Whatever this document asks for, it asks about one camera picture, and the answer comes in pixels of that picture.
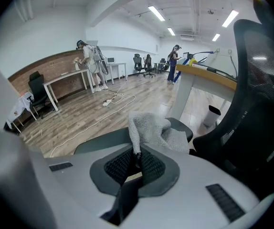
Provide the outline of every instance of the brick wall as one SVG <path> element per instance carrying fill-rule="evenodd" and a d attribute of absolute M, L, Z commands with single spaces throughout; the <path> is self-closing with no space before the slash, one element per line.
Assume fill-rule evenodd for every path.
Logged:
<path fill-rule="evenodd" d="M 83 52 L 81 50 L 74 50 L 41 59 L 16 72 L 9 78 L 9 81 L 20 94 L 24 94 L 31 91 L 28 85 L 30 74 L 38 71 L 44 75 L 45 82 L 48 82 L 57 78 L 62 73 L 75 70 L 75 65 L 72 61 L 76 57 L 82 59 Z M 84 74 L 84 78 L 86 85 L 89 86 L 86 73 Z M 51 86 L 57 98 L 84 89 L 81 74 L 66 77 L 65 79 L 52 83 Z"/>

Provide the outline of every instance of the sneakers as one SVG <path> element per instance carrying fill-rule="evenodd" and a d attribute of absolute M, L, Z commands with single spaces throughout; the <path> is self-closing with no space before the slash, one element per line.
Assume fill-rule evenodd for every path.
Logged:
<path fill-rule="evenodd" d="M 105 90 L 105 89 L 108 89 L 108 87 L 107 87 L 106 84 L 104 84 L 103 86 L 100 86 L 100 89 L 101 89 L 101 90 Z"/>
<path fill-rule="evenodd" d="M 96 87 L 94 88 L 94 92 L 100 92 L 100 91 L 102 91 L 100 87 L 97 87 L 97 86 L 96 86 Z"/>

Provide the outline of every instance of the white cable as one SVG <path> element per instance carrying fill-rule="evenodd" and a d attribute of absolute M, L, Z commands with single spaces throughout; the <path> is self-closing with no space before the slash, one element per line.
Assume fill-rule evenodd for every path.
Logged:
<path fill-rule="evenodd" d="M 120 89 L 121 89 L 126 83 L 127 83 L 127 81 L 119 88 L 118 92 L 120 91 Z M 114 96 L 112 99 L 114 99 L 116 96 L 124 96 L 124 94 L 119 94 L 118 92 L 115 93 L 115 94 L 113 94 L 113 95 L 115 95 L 115 96 Z M 117 101 L 116 103 L 119 103 L 119 102 L 120 102 L 123 98 L 125 98 L 125 97 L 134 97 L 134 99 L 133 99 L 131 102 L 133 102 L 133 101 L 136 99 L 136 96 L 135 96 L 135 95 L 127 95 L 127 96 L 122 97 L 122 98 L 121 98 L 119 101 Z M 66 140 L 63 144 L 56 146 L 56 147 L 53 149 L 53 151 L 51 152 L 50 158 L 52 158 L 52 154 L 54 153 L 54 151 L 55 151 L 58 147 L 63 146 L 65 143 L 67 143 L 68 141 L 70 141 L 70 140 L 72 140 L 72 139 L 75 139 L 78 135 L 80 135 L 81 133 L 87 131 L 89 128 L 95 126 L 96 124 L 98 124 L 99 122 L 101 122 L 101 121 L 103 121 L 104 119 L 108 118 L 109 116 L 111 116 L 111 115 L 113 115 L 113 114 L 119 112 L 120 110 L 124 109 L 124 108 L 125 108 L 128 104 L 130 104 L 131 102 L 128 102 L 126 105 L 124 105 L 124 106 L 123 106 L 122 108 L 120 108 L 119 110 L 117 110 L 117 111 L 115 111 L 115 112 L 109 114 L 108 116 L 105 116 L 104 118 L 102 118 L 101 120 L 99 120 L 98 122 L 96 122 L 95 124 L 91 125 L 90 127 L 86 128 L 85 130 L 83 130 L 83 131 L 79 132 L 78 134 L 76 134 L 74 137 L 72 137 L 72 138 Z"/>

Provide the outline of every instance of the fluorescent ceiling light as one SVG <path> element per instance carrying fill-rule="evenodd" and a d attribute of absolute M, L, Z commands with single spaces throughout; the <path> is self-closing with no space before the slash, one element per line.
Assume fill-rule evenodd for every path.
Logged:
<path fill-rule="evenodd" d="M 150 6 L 149 9 L 160 19 L 160 21 L 165 21 L 164 17 L 161 16 L 161 14 L 157 9 L 154 8 L 154 6 Z"/>
<path fill-rule="evenodd" d="M 172 28 L 168 28 L 169 32 L 171 33 L 172 36 L 175 36 L 174 31 L 172 30 Z"/>
<path fill-rule="evenodd" d="M 215 34 L 214 38 L 212 39 L 214 42 L 219 38 L 220 34 Z"/>
<path fill-rule="evenodd" d="M 266 60 L 267 58 L 266 57 L 253 57 L 253 59 L 255 59 L 255 60 Z"/>
<path fill-rule="evenodd" d="M 222 25 L 223 27 L 227 27 L 234 18 L 236 18 L 236 16 L 238 15 L 239 12 L 233 10 L 230 15 L 228 16 L 228 18 L 225 20 L 224 24 Z"/>

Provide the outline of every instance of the desk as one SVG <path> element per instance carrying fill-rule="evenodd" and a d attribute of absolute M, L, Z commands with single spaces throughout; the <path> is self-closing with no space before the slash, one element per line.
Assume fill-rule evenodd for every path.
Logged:
<path fill-rule="evenodd" d="M 59 109 L 57 108 L 57 106 L 56 106 L 56 104 L 55 104 L 53 98 L 55 99 L 55 101 L 56 101 L 57 103 L 58 103 L 58 101 L 57 101 L 57 98 L 55 97 L 55 94 L 54 94 L 54 92 L 53 92 L 53 89 L 52 89 L 52 87 L 51 87 L 51 84 L 52 84 L 53 82 L 59 81 L 59 80 L 61 80 L 61 79 L 64 79 L 64 78 L 66 78 L 66 77 L 69 77 L 69 76 L 72 76 L 72 75 L 75 75 L 75 74 L 81 74 L 81 75 L 82 75 L 82 80 L 83 80 L 83 83 L 84 83 L 84 87 L 85 87 L 85 89 L 87 89 L 87 86 L 86 86 L 86 82 L 85 82 L 85 78 L 84 78 L 83 72 L 87 72 L 87 78 L 88 78 L 88 82 L 89 82 L 89 85 L 90 85 L 90 89 L 91 89 L 91 92 L 94 93 L 94 89 L 93 89 L 93 85 L 92 85 L 92 79 L 91 79 L 91 74 L 90 74 L 90 72 L 89 72 L 89 69 L 83 69 L 83 70 L 78 70 L 78 71 L 70 72 L 70 73 L 61 75 L 61 76 L 55 78 L 54 80 L 51 80 L 51 81 L 46 82 L 46 83 L 43 84 L 43 86 L 44 86 L 44 88 L 45 88 L 45 90 L 46 90 L 46 93 L 47 93 L 47 95 L 48 95 L 48 97 L 49 97 L 49 99 L 50 99 L 50 102 L 52 103 L 52 105 L 53 105 L 55 111 L 59 111 Z"/>
<path fill-rule="evenodd" d="M 180 119 L 192 87 L 217 95 L 229 102 L 232 101 L 237 83 L 219 74 L 182 64 L 176 65 L 176 70 L 181 71 L 179 90 L 171 117 Z"/>
<path fill-rule="evenodd" d="M 162 64 L 163 66 L 165 66 L 167 63 L 154 63 L 154 69 L 155 69 L 155 72 L 157 70 L 157 73 L 159 73 L 159 68 L 157 68 L 157 65 L 158 64 Z"/>
<path fill-rule="evenodd" d="M 107 66 L 109 66 L 109 71 L 110 71 L 110 76 L 112 79 L 112 84 L 114 84 L 114 78 L 113 78 L 113 71 L 112 71 L 112 66 L 117 66 L 118 67 L 118 79 L 120 79 L 120 72 L 119 72 L 119 65 L 124 64 L 124 70 L 126 74 L 126 63 L 109 63 Z"/>

